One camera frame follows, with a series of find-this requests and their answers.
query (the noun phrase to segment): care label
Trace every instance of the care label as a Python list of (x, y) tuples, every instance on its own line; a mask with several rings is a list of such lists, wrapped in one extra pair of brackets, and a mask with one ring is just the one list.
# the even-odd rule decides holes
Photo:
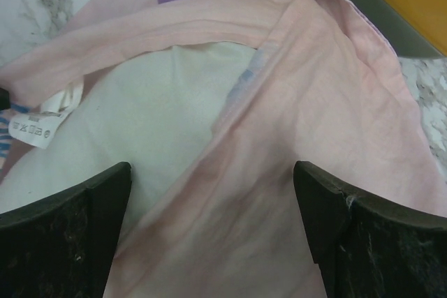
[(80, 104), (83, 89), (83, 80), (71, 83), (43, 103), (41, 113), (16, 114), (10, 120), (9, 134), (17, 140), (46, 149), (60, 124)]

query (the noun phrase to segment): white fabric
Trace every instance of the white fabric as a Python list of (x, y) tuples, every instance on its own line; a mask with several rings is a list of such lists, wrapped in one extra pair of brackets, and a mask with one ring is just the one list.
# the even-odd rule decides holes
[(50, 146), (23, 156), (0, 188), (0, 212), (132, 164), (122, 233), (167, 191), (212, 138), (212, 124), (255, 50), (208, 43), (144, 54), (95, 85)]

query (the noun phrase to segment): marble surface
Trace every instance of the marble surface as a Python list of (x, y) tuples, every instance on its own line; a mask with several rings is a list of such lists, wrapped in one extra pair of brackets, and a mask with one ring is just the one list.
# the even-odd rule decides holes
[[(0, 66), (53, 38), (88, 0), (0, 0)], [(430, 148), (447, 177), (447, 59), (400, 59)]]

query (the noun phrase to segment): pink garment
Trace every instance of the pink garment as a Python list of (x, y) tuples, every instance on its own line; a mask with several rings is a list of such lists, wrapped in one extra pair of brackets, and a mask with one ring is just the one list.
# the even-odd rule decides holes
[(16, 102), (37, 106), (171, 45), (258, 49), (211, 143), (119, 246), (105, 297), (325, 297), (293, 190), (298, 160), (447, 216), (399, 62), (344, 0), (181, 0), (101, 23), (83, 13), (84, 28), (0, 70)]

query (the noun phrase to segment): black plastic piece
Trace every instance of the black plastic piece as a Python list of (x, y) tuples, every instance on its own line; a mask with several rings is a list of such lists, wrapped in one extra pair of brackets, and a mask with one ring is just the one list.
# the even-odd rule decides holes
[(101, 298), (131, 191), (131, 166), (0, 214), (1, 298)]
[(0, 111), (9, 110), (10, 108), (9, 92), (0, 87)]
[(296, 164), (293, 179), (328, 298), (447, 297), (447, 218), (380, 198), (309, 162)]

